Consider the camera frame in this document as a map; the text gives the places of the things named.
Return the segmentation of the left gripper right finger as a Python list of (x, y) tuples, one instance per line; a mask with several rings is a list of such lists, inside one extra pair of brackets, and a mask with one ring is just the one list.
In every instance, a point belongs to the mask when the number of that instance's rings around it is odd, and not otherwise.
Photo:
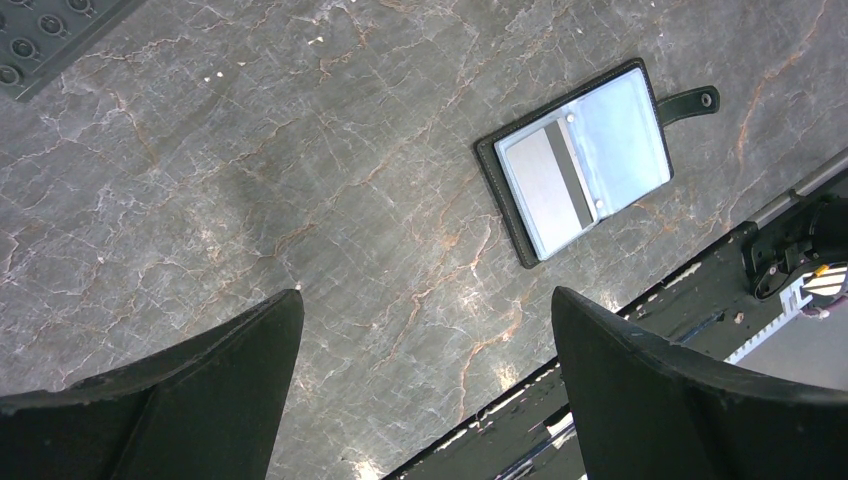
[(843, 479), (847, 395), (713, 359), (578, 292), (551, 300), (591, 479)]

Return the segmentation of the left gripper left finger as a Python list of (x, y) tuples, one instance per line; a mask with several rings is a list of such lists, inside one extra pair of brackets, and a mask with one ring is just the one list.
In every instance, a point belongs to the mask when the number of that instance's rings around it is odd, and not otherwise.
[(1, 400), (5, 479), (262, 479), (298, 356), (301, 294), (57, 392)]

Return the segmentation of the black card holder wallet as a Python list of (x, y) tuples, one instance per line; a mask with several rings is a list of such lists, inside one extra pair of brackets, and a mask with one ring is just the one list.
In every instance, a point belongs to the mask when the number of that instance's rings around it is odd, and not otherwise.
[[(720, 93), (713, 85), (657, 99), (645, 62), (633, 58), (477, 140), (474, 153), (520, 264), (526, 269), (536, 267), (605, 219), (668, 183), (674, 169), (665, 127), (715, 114), (719, 109)], [(564, 248), (541, 259), (533, 249), (508, 182), (503, 149), (558, 119), (567, 126), (597, 220)]]

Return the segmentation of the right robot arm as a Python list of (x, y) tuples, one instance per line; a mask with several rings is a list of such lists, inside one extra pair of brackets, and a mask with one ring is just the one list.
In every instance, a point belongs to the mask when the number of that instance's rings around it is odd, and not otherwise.
[(820, 203), (808, 228), (809, 256), (827, 262), (847, 261), (847, 199), (834, 197)]

